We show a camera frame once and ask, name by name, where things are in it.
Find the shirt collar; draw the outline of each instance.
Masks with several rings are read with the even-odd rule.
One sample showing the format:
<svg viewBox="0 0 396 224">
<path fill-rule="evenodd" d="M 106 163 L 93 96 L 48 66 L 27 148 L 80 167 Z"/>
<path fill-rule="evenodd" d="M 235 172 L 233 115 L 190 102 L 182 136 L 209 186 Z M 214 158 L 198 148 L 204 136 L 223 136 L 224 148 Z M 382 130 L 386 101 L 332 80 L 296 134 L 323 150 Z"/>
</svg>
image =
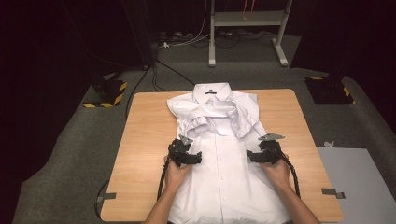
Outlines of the shirt collar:
<svg viewBox="0 0 396 224">
<path fill-rule="evenodd" d="M 197 84 L 192 92 L 192 97 L 200 104 L 206 103 L 212 96 L 220 101 L 225 101 L 231 94 L 230 85 L 224 83 Z"/>
</svg>

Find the wrinkled fabric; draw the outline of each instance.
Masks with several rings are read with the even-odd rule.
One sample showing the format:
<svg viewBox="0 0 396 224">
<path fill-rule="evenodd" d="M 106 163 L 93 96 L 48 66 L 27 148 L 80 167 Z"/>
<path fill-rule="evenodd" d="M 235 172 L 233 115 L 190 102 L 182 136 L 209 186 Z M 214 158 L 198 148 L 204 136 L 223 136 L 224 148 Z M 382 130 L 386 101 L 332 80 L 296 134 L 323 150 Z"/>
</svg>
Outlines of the wrinkled fabric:
<svg viewBox="0 0 396 224">
<path fill-rule="evenodd" d="M 167 101 L 177 118 L 177 136 L 202 151 L 172 205 L 169 220 L 181 223 L 284 223 L 290 216 L 260 165 L 247 149 L 260 152 L 266 134 L 257 95 L 232 91 L 228 83 L 198 84 Z"/>
</svg>

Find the person's left hand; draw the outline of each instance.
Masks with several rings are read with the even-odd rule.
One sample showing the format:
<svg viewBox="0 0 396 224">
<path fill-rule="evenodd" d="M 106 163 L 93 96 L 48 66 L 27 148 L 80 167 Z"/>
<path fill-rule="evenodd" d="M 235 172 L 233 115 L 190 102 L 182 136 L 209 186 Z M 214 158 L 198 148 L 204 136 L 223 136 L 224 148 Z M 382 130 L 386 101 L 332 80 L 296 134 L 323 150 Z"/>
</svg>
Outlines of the person's left hand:
<svg viewBox="0 0 396 224">
<path fill-rule="evenodd" d="M 178 190 L 184 182 L 186 175 L 191 171 L 191 168 L 191 164 L 180 168 L 173 161 L 170 161 L 165 175 L 166 188 Z"/>
</svg>

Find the person's arm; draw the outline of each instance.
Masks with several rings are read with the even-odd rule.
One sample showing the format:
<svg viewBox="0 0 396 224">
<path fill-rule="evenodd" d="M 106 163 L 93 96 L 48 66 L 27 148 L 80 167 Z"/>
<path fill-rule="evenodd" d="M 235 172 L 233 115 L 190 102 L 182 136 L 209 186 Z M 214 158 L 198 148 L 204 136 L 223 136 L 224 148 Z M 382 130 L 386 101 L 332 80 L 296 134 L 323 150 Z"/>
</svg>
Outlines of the person's arm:
<svg viewBox="0 0 396 224">
<path fill-rule="evenodd" d="M 273 181 L 276 191 L 279 194 L 283 204 L 288 209 L 293 224 L 318 224 L 317 217 L 306 206 L 306 204 L 297 196 L 289 183 L 289 166 L 282 160 L 276 164 L 270 165 L 260 163 L 260 166 L 267 173 L 268 177 Z"/>
<path fill-rule="evenodd" d="M 173 161 L 169 162 L 165 176 L 165 188 L 163 189 L 160 199 L 154 204 L 154 207 L 148 214 L 145 224 L 167 223 L 177 190 L 191 168 L 192 165 L 178 168 Z"/>
</svg>

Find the forearm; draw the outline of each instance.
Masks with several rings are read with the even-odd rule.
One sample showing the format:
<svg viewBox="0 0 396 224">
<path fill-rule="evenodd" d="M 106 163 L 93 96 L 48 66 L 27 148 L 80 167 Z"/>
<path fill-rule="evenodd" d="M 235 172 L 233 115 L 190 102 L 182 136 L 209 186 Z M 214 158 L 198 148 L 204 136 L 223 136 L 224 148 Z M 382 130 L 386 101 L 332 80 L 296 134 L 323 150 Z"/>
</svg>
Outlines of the forearm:
<svg viewBox="0 0 396 224">
<path fill-rule="evenodd" d="M 176 194 L 177 189 L 165 188 L 160 199 L 148 214 L 145 224 L 166 224 Z"/>
<path fill-rule="evenodd" d="M 318 224 L 320 223 L 306 206 L 306 204 L 297 196 L 290 185 L 277 188 L 280 199 L 286 205 L 294 224 Z"/>
</svg>

